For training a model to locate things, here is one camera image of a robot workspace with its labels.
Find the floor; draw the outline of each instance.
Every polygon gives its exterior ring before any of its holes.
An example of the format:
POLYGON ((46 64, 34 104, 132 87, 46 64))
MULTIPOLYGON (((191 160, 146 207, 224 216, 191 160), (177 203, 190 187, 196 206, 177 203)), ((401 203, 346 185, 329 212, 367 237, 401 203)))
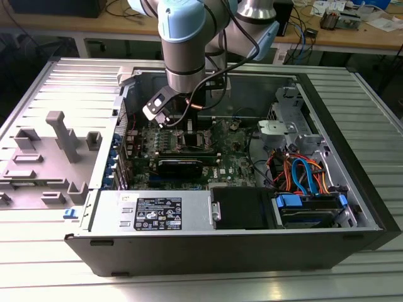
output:
MULTIPOLYGON (((0 40, 0 99, 2 110, 0 111, 0 124, 4 122, 9 113, 13 110, 32 81, 36 78, 41 68, 45 65, 47 56, 52 54, 63 57, 76 57, 77 51, 74 44, 69 40, 64 41, 62 47, 49 47, 43 51, 35 51, 35 44, 28 38, 20 36, 20 48, 13 49, 5 47, 0 40)), ((54 38, 36 36, 38 44, 54 42, 54 38)), ((130 42, 131 53, 127 55, 123 41, 103 40, 100 44, 90 44, 89 49, 92 57, 114 58, 114 59, 160 59, 161 44, 158 42, 130 42)), ((272 49, 262 61, 270 64, 273 60, 275 50, 272 49)), ((240 58, 235 55, 229 57, 230 62, 236 62, 240 58)), ((311 55, 307 53, 306 59, 301 60, 299 65, 323 65, 348 67, 356 69, 364 79, 377 91, 380 79, 384 73, 389 72, 390 63, 393 57, 381 58, 378 55, 349 56, 344 53, 322 53, 315 50, 311 55)), ((381 97, 397 115, 399 119, 403 117, 403 106, 399 100, 403 99, 403 72, 394 77, 381 97)))

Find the slotted metal surface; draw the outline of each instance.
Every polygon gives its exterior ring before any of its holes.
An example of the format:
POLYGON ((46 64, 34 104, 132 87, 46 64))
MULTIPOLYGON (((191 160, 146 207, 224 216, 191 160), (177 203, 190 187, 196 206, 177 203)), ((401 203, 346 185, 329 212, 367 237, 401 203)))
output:
MULTIPOLYGON (((76 131, 102 129, 118 91, 115 76, 119 67, 145 63, 162 67, 158 62, 136 62, 62 59, 50 64, 28 93, 26 108, 3 136, 0 146, 10 149, 2 149, 2 157, 15 147, 9 136, 16 126, 39 124, 43 133, 51 134, 47 125, 42 126, 50 108, 65 108, 67 124, 76 131)), ((327 67, 248 65, 243 69, 308 74, 403 228, 402 130, 358 75, 327 67)), ((63 242, 64 235, 73 232, 78 223, 64 222, 62 214, 62 210, 0 211, 1 301, 33 297, 42 301, 96 297, 116 302, 403 301, 402 236, 377 251, 352 255, 331 271, 103 278, 92 274, 63 242)))

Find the power supply label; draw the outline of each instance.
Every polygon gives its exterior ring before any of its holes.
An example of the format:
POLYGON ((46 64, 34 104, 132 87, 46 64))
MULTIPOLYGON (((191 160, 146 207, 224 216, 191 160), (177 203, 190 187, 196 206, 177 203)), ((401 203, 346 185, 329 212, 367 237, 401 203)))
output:
POLYGON ((182 230, 182 198, 138 198, 137 231, 182 230))

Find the motherboard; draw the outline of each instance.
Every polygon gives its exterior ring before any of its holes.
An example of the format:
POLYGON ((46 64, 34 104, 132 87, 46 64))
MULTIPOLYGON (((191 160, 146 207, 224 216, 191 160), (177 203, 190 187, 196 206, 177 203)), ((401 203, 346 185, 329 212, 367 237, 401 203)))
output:
POLYGON ((149 123, 128 133, 126 164, 132 190, 207 190, 254 187, 246 156, 249 128, 241 120, 213 120, 205 130, 162 130, 149 123))

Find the wooden table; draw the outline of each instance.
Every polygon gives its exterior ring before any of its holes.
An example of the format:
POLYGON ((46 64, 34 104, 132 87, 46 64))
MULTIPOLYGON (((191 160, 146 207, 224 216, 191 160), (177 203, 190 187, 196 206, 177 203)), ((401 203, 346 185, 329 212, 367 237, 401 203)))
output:
MULTIPOLYGON (((323 52, 368 53, 395 55, 403 43, 403 30, 386 32, 362 22, 358 30, 323 30, 319 25, 320 17, 310 16, 312 7, 297 8, 306 26, 318 31, 314 50, 323 52)), ((388 13, 403 14, 403 6, 389 5, 388 13)), ((292 26, 288 26, 286 35, 277 37, 277 53, 274 64, 282 64, 287 50, 294 48, 299 41, 292 26)))
MULTIPOLYGON (((14 14, 8 7, 13 18, 31 35, 68 36, 76 41, 80 57, 89 57, 85 39, 116 39, 159 41, 157 20, 145 16, 122 18, 103 12, 97 19, 44 16, 34 14, 14 14)), ((319 17, 309 15, 310 8, 298 8, 301 18, 307 26, 318 30, 314 50, 345 53, 372 53, 393 55, 403 43, 403 30, 390 33, 374 28, 366 23, 354 30, 321 30, 319 17)), ((110 7, 110 11, 121 14, 121 7, 117 3, 110 7)), ((390 5, 388 11, 403 14, 403 7, 390 5)), ((21 34, 22 31, 10 20, 3 7, 0 6, 0 32, 21 34)), ((284 37, 276 37, 273 47, 278 49, 275 64, 282 64, 287 50, 295 47, 299 37, 292 26, 289 26, 284 37)))

